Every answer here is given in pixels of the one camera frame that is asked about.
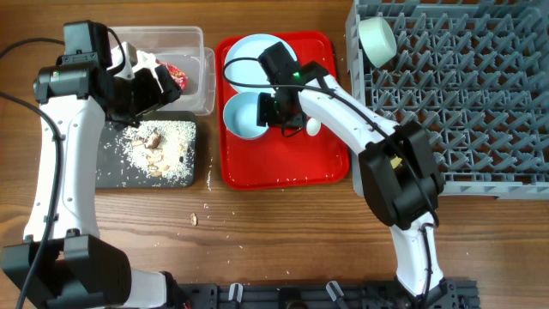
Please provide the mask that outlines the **clear plastic bin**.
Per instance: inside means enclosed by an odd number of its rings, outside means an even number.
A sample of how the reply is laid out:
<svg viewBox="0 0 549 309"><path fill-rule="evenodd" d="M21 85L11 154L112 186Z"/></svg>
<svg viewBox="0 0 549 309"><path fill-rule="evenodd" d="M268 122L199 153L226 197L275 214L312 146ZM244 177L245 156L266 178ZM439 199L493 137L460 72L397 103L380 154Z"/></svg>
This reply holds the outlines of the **clear plastic bin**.
<svg viewBox="0 0 549 309"><path fill-rule="evenodd" d="M214 110L216 81L214 52L203 42L199 27L115 27L122 42L152 53L162 62L174 65L188 77L183 93L162 112L192 112L208 116Z"/></svg>

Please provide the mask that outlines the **red snack wrapper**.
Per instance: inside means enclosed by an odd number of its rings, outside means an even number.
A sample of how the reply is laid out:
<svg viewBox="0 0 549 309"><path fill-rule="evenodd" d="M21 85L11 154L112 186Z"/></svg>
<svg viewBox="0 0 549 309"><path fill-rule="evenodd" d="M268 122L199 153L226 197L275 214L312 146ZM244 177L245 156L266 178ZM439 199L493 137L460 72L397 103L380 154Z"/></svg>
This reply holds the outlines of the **red snack wrapper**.
<svg viewBox="0 0 549 309"><path fill-rule="evenodd" d="M170 73L171 78L179 85L182 90L185 90L188 83L188 76L182 70L180 70L173 64L162 62L160 60L157 60L156 63L164 66Z"/></svg>

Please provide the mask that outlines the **white napkin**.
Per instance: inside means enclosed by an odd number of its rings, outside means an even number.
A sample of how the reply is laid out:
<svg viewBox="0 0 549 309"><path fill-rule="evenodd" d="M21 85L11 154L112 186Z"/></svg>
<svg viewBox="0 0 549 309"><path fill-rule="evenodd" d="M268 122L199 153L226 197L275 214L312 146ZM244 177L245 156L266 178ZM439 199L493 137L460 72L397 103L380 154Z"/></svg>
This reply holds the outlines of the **white napkin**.
<svg viewBox="0 0 549 309"><path fill-rule="evenodd" d="M133 66L132 71L136 74L139 70L147 69L156 77L156 68L160 66L157 58L152 53L147 53L141 50L136 51L137 64Z"/></svg>

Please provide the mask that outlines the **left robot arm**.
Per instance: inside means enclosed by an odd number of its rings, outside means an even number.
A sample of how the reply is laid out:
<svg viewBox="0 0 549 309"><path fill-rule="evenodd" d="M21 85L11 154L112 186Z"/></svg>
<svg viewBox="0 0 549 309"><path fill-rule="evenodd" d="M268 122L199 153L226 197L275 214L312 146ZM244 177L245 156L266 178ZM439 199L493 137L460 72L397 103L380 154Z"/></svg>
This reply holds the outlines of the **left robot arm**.
<svg viewBox="0 0 549 309"><path fill-rule="evenodd" d="M104 24L63 27L65 51L39 71L29 109L42 125L33 210L19 245L1 253L3 273L20 302L38 308L189 308L190 297L167 272L134 270L127 255L100 238L96 163L106 122L137 126L177 100L180 86L152 56Z"/></svg>

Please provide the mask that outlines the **peanut crumb on table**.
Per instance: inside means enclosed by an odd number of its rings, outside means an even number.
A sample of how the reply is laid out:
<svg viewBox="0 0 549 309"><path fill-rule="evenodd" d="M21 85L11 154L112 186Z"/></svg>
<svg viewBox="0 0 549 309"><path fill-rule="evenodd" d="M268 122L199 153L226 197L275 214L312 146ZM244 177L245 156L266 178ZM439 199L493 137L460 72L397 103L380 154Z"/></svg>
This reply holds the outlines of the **peanut crumb on table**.
<svg viewBox="0 0 549 309"><path fill-rule="evenodd" d="M196 216L195 214L192 214L192 215L191 215L190 220L191 220L191 225L192 225L192 226L196 226L196 225L197 225L198 220L197 220L197 216Z"/></svg>

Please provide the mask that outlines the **grey dishwasher rack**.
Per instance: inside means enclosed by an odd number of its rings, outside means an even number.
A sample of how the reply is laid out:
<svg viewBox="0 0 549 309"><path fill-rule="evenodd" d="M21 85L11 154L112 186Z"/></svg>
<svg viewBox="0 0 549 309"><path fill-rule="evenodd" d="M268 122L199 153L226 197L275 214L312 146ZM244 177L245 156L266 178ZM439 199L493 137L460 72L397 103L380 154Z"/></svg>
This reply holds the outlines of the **grey dishwasher rack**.
<svg viewBox="0 0 549 309"><path fill-rule="evenodd" d="M397 44L380 68L359 41L372 17ZM353 96L428 131L445 195L547 199L547 2L356 1L346 35Z"/></svg>

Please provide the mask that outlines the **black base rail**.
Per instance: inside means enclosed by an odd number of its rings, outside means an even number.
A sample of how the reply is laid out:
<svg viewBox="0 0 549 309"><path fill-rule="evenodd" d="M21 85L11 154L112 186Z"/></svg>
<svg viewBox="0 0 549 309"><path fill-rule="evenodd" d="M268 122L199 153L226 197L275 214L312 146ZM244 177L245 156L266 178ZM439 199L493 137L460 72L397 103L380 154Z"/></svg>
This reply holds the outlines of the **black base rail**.
<svg viewBox="0 0 549 309"><path fill-rule="evenodd" d="M437 308L480 309L475 281L443 279L427 293L427 302L411 295L398 281L345 285L336 281L324 285L229 286L182 284L190 298L185 308L207 309L376 309Z"/></svg>

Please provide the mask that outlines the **yellow plastic cup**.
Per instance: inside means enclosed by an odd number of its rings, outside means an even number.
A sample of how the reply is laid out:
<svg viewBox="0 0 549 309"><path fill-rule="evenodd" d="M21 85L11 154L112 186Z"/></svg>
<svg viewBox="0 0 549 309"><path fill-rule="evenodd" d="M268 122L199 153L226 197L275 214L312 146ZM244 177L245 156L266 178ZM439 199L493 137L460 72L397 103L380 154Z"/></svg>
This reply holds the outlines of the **yellow plastic cup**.
<svg viewBox="0 0 549 309"><path fill-rule="evenodd" d="M391 159L390 163L393 169L396 169L402 162L402 158L396 156Z"/></svg>

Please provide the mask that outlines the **mint green bowl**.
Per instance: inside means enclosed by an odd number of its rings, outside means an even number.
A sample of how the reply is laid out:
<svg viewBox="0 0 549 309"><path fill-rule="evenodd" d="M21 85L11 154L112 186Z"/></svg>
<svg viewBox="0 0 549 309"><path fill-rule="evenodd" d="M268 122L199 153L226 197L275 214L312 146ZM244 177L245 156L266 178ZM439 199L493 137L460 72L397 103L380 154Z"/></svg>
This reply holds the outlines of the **mint green bowl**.
<svg viewBox="0 0 549 309"><path fill-rule="evenodd" d="M380 68L397 52L392 28L382 17L372 17L359 22L359 41L370 63Z"/></svg>

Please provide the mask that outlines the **small light blue bowl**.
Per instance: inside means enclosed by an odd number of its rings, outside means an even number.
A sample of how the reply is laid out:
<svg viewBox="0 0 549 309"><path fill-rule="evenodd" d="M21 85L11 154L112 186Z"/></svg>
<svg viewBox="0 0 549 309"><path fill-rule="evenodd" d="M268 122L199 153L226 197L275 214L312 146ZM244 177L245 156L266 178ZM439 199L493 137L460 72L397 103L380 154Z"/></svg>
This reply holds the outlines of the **small light blue bowl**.
<svg viewBox="0 0 549 309"><path fill-rule="evenodd" d="M223 109L225 127L236 137L254 140L263 136L267 126L257 124L259 93L244 92L235 94Z"/></svg>

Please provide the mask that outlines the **large light blue plate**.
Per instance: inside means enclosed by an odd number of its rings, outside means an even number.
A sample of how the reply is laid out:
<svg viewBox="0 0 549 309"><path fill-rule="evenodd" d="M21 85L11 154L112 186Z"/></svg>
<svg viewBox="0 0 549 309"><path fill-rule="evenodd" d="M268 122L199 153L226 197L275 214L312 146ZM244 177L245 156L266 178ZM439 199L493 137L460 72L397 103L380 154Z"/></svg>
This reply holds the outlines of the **large light blue plate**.
<svg viewBox="0 0 549 309"><path fill-rule="evenodd" d="M298 60L292 47L283 39L265 33L252 34L240 39L230 48L225 64L235 58L251 58L251 60L241 60L230 64L225 70L226 76L230 80L245 84L269 84L267 75L256 59L265 49L279 42L285 46L293 60Z"/></svg>

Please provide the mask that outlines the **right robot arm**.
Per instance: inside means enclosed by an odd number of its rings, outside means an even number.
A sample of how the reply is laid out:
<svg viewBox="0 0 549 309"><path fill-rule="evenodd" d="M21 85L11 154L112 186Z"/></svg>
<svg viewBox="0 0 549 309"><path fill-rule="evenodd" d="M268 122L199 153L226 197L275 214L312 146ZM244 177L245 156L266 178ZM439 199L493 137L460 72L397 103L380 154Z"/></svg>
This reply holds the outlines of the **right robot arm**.
<svg viewBox="0 0 549 309"><path fill-rule="evenodd" d="M259 100L258 123L317 120L357 155L365 201L391 232L396 278L416 300L427 302L443 280L433 236L443 177L426 130L368 109L321 64L299 64L282 43L266 48L257 61L274 90L273 98Z"/></svg>

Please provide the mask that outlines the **red serving tray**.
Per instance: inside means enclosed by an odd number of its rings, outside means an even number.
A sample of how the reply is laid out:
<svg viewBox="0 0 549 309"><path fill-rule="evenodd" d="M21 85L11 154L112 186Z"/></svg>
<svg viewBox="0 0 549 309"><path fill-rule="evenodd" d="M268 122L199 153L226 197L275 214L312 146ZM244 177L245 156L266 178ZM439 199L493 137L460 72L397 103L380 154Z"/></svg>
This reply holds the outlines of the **red serving tray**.
<svg viewBox="0 0 549 309"><path fill-rule="evenodd" d="M237 94L221 76L226 56L241 38L229 37L215 48L220 166L225 182L235 190L318 185L343 179L350 167L347 145L326 127L316 136L304 132L284 137L269 128L254 140L231 133L223 121L226 103Z"/></svg>

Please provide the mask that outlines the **white plastic spoon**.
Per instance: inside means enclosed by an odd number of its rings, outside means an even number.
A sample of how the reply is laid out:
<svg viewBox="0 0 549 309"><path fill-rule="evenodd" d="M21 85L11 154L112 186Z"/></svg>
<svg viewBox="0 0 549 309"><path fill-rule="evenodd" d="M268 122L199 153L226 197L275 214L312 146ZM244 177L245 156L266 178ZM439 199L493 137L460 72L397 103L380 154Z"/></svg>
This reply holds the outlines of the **white plastic spoon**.
<svg viewBox="0 0 549 309"><path fill-rule="evenodd" d="M305 127L306 133L309 136L316 136L319 133L321 128L322 128L322 124L317 119L314 119L314 118L309 118Z"/></svg>

